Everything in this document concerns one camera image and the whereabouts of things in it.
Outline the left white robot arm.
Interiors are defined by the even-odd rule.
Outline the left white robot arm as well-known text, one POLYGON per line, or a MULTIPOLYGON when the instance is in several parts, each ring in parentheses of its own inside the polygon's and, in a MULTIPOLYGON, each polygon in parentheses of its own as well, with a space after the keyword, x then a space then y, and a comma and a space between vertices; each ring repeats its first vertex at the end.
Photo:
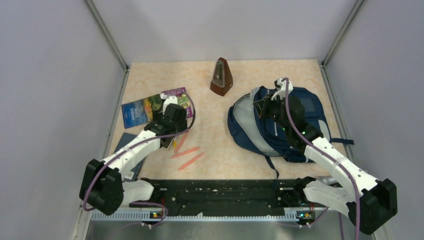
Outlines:
POLYGON ((124 200, 123 179, 130 170, 149 154, 168 148, 188 129, 187 111, 176 103, 167 103, 130 143, 102 160, 89 161, 79 191, 82 208, 113 214, 124 200))

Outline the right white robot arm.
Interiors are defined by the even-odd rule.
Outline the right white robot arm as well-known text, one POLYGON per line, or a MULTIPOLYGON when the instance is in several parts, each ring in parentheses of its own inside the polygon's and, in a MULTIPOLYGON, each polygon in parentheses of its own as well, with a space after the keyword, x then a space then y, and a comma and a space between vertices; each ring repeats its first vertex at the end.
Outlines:
POLYGON ((335 149, 320 129, 305 118, 305 108, 295 96, 253 102, 259 119, 271 119, 289 145, 313 160, 335 178, 339 187, 317 178, 299 178, 293 200, 299 206, 321 204, 345 215, 357 233, 373 234, 398 213, 397 186, 366 173, 335 149))

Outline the navy blue backpack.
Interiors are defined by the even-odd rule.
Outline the navy blue backpack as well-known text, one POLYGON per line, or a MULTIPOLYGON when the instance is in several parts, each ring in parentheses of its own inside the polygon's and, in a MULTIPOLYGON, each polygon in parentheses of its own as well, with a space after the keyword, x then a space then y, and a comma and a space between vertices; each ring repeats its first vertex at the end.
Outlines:
MULTIPOLYGON (((272 119, 262 120, 258 117, 254 102, 267 94, 273 95, 275 91, 264 86, 254 88, 229 108, 227 126, 234 142, 243 149, 264 156, 273 170, 276 168, 271 157, 282 157, 289 163, 313 163, 313 160, 290 146, 283 129, 277 123, 272 119)), ((290 94, 299 98, 305 107, 305 120, 319 129, 331 143, 354 144, 351 139, 331 137, 324 108, 317 95, 303 87, 294 87, 290 94)))

